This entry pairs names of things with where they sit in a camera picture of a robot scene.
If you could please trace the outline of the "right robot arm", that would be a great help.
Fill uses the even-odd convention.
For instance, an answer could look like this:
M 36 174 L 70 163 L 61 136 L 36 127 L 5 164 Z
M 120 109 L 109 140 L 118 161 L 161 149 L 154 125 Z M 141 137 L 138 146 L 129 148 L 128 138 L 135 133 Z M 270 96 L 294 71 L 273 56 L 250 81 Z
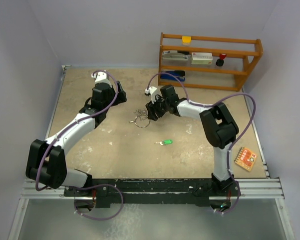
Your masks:
M 188 99 L 179 98 L 172 85 L 161 88 L 149 87 L 145 95 L 151 100 L 147 103 L 148 118 L 157 121 L 165 113 L 178 117 L 188 117 L 202 123 L 205 137 L 213 147 L 214 170 L 212 190 L 218 196 L 229 191 L 233 183 L 230 146 L 236 140 L 239 128 L 224 103 L 205 106 Z

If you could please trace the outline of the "silver keyring with clips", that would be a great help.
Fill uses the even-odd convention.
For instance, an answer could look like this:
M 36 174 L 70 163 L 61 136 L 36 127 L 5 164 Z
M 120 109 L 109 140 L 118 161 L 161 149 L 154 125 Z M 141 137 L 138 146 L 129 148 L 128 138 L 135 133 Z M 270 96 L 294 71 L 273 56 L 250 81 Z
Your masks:
M 138 109 L 134 112 L 135 118 L 133 120 L 130 120 L 129 123 L 135 124 L 138 128 L 147 128 L 151 120 L 148 118 L 148 111 L 145 108 Z

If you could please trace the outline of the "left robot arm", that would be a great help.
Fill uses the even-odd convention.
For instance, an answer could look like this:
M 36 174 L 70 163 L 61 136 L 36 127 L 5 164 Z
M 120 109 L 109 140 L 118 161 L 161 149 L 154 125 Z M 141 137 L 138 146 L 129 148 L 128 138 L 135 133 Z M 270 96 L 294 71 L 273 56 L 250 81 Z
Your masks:
M 66 166 L 68 152 L 88 133 L 96 129 L 106 118 L 110 107 L 127 101 L 120 82 L 115 85 L 100 80 L 75 118 L 62 130 L 45 140 L 34 140 L 29 149 L 25 170 L 27 178 L 44 187 L 75 187 L 81 196 L 91 194 L 91 175 Z

